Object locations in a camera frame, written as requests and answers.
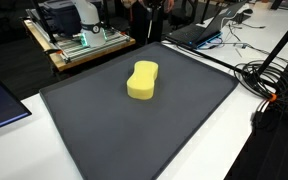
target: black mat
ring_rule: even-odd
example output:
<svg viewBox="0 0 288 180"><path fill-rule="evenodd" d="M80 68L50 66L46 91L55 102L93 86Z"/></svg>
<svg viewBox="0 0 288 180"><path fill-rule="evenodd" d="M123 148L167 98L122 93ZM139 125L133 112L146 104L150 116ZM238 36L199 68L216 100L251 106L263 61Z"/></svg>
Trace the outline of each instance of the black mat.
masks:
<svg viewBox="0 0 288 180"><path fill-rule="evenodd" d="M159 64L154 97L130 98L134 63ZM159 43L40 91L85 179L156 178L236 87L230 75Z"/></svg>

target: white device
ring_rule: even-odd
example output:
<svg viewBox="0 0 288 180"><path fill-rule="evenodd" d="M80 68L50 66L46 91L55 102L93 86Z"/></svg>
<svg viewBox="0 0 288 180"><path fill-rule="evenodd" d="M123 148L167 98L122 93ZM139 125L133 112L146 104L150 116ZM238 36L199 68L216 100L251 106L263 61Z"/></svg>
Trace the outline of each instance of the white device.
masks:
<svg viewBox="0 0 288 180"><path fill-rule="evenodd" d="M81 18L82 45L85 47L98 47L106 42L104 29L98 17L96 7L92 0L71 0Z"/></svg>

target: white surface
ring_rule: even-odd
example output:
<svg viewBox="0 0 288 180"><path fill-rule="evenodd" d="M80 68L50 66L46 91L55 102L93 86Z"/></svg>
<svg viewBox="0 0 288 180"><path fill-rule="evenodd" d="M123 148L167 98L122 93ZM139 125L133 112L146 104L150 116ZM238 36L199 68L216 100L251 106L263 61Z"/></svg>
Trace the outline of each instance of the white surface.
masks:
<svg viewBox="0 0 288 180"><path fill-rule="evenodd" d="M288 26L288 11L259 11L255 11L256 16L245 23L266 25L267 29L244 27L236 33L243 41L270 51L287 30L287 27L280 26ZM229 45L203 52L233 65L244 61ZM288 46L281 56L288 59ZM196 59L232 73L209 60ZM32 96L23 102L33 115L0 129L0 180L82 179L40 96ZM251 133L251 116L260 102L260 98L239 85L158 179L223 179Z"/></svg>

